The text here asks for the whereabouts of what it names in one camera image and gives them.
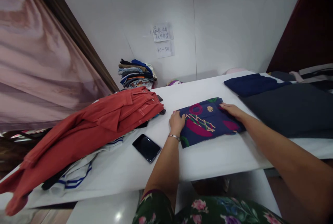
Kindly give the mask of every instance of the navy blue patterned cloth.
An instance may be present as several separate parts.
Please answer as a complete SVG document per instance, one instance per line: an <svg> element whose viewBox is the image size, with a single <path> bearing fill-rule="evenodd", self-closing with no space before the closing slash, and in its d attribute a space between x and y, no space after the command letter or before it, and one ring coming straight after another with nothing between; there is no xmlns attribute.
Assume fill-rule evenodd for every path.
<svg viewBox="0 0 333 224"><path fill-rule="evenodd" d="M221 135L234 135L245 131L244 125L222 109L222 98L215 97L180 109L186 122L180 133L183 148Z"/></svg>
<svg viewBox="0 0 333 224"><path fill-rule="evenodd" d="M241 97L257 95L265 91L272 91L292 83L283 82L278 84L274 78L264 77L260 74L251 74L243 77L231 78L224 82L233 92Z"/></svg>

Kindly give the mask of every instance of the white table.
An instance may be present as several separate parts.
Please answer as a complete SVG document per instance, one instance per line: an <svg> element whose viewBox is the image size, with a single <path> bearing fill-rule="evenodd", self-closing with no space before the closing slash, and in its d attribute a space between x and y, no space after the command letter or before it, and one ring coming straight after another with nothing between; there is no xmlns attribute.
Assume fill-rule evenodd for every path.
<svg viewBox="0 0 333 224"><path fill-rule="evenodd" d="M132 146L133 141L144 133L163 147L170 130L168 121L171 113L213 97L221 97L224 102L235 104L254 116L237 95L223 83L230 78L249 74L253 74L253 72L242 71L154 89L153 91L163 98L165 115L151 120L147 128L129 134L124 139L124 144L114 152L99 154L93 163L90 176L81 184L80 191L56 197L50 195L48 191L43 191L39 186L29 195L26 207L65 203L143 189L157 159L154 163L149 164ZM320 159L333 158L332 139L300 138L293 139L293 141ZM272 167L247 132L239 135L220 136L185 149L182 149L180 145L179 150L180 181L199 180ZM10 198L11 193L0 195L0 209L5 208Z"/></svg>

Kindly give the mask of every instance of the woman's left hand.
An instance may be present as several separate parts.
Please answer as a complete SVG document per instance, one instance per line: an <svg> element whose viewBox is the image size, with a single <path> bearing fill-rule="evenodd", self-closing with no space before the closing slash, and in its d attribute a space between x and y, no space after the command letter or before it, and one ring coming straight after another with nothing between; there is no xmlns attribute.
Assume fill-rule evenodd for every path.
<svg viewBox="0 0 333 224"><path fill-rule="evenodd" d="M180 111L175 111L172 113L170 120L171 134L179 135L181 130L185 126L185 114L180 117Z"/></svg>

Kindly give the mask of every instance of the floral dress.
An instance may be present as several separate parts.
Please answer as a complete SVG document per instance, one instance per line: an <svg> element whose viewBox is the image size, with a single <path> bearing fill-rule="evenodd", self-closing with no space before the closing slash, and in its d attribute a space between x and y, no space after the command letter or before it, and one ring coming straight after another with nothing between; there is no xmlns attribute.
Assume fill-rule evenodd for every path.
<svg viewBox="0 0 333 224"><path fill-rule="evenodd" d="M148 192L136 211L134 224L287 223L264 206L229 197L199 197L176 215L170 200L158 190Z"/></svg>

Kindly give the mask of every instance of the bracelet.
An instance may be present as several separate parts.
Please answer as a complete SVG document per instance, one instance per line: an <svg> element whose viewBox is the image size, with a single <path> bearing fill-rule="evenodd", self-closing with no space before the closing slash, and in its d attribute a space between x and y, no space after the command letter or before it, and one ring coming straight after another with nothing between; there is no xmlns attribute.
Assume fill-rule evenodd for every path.
<svg viewBox="0 0 333 224"><path fill-rule="evenodd" d="M180 142L180 138L178 136L175 136L175 135L168 135L168 137L174 137L175 139L178 140L178 142Z"/></svg>

